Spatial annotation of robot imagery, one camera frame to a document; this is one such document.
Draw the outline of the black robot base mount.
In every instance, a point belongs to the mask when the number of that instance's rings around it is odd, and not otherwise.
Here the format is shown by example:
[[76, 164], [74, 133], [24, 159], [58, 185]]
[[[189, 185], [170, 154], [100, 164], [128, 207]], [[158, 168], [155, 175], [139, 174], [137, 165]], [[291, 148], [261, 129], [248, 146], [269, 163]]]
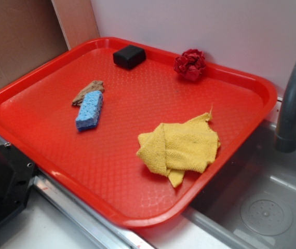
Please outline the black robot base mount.
[[37, 168], [13, 145], [0, 145], [0, 227], [27, 205]]

